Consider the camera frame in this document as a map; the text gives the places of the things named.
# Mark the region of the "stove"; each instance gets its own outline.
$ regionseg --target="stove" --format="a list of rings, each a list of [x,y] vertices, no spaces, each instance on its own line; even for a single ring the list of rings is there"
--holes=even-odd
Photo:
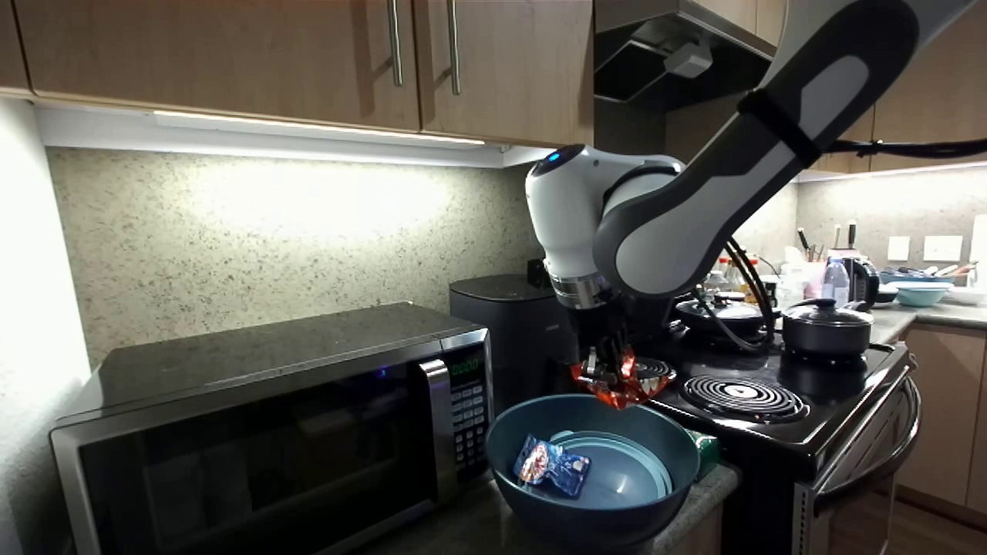
[[[920,431],[905,341],[869,345],[853,362],[686,345],[667,348],[663,362],[678,379],[655,406],[717,436],[723,459],[742,473],[726,506],[726,551],[815,551],[839,521],[827,516],[835,498],[892,506],[895,473]],[[860,551],[881,551],[887,527],[869,525],[875,538]]]
[[[869,345],[860,368],[813,368],[781,348],[667,348],[678,379],[655,406],[719,444],[763,444],[805,476],[827,467],[839,439],[910,377],[906,345]]]

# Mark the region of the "robotic arm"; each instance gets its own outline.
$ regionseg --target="robotic arm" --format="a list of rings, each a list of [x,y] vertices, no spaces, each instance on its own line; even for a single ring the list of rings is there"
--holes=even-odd
[[[528,211],[562,304],[589,319],[581,341],[612,357],[578,379],[616,405],[638,388],[615,304],[667,304],[703,282],[729,238],[813,166],[971,0],[789,4],[787,36],[759,89],[681,166],[562,149],[528,173]]]

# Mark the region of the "microwave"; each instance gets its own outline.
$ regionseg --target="microwave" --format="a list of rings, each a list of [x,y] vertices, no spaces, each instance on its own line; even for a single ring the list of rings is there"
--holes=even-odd
[[[418,304],[118,348],[51,431],[77,551],[348,551],[481,480],[487,368]]]

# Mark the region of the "cabinet door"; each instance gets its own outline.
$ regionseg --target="cabinet door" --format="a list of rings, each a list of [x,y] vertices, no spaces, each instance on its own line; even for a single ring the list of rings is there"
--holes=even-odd
[[[948,27],[881,99],[873,135],[882,143],[963,143],[987,135],[987,4],[976,4]],[[933,166],[958,160],[873,156],[873,169]]]
[[[913,328],[906,345],[925,400],[922,436],[902,468],[902,484],[967,506],[979,422],[985,333],[963,328]]]
[[[695,0],[695,4],[769,40],[772,45],[777,45],[781,40],[787,0]]]
[[[412,0],[17,4],[38,95],[421,126]]]
[[[987,516],[987,379],[980,379],[976,459],[969,467],[969,495],[967,506]]]
[[[0,0],[0,89],[29,89],[19,27],[11,0]]]
[[[421,0],[424,130],[594,143],[594,0]]]
[[[869,143],[873,135],[873,109],[860,115],[860,119],[854,119],[841,139],[848,143]],[[858,156],[858,154],[825,154],[822,160],[815,160],[810,169],[815,173],[868,173],[869,169],[869,156]]]

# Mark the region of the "kitchen counter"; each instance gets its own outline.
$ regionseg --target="kitchen counter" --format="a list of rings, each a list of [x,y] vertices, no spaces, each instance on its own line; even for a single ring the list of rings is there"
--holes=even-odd
[[[869,313],[873,313],[869,341],[895,341],[913,321],[987,329],[985,304],[935,304],[935,309],[873,304]]]
[[[690,550],[690,538],[710,542],[707,525],[719,535],[719,508],[726,495],[739,487],[739,473],[732,467],[713,467],[703,480],[696,480],[667,530],[662,530],[649,547],[634,550],[634,555],[678,555]],[[451,506],[357,550],[361,555],[433,555],[433,551],[473,551],[473,555],[542,555],[562,551],[531,530],[508,512],[500,498],[494,477],[466,491]]]

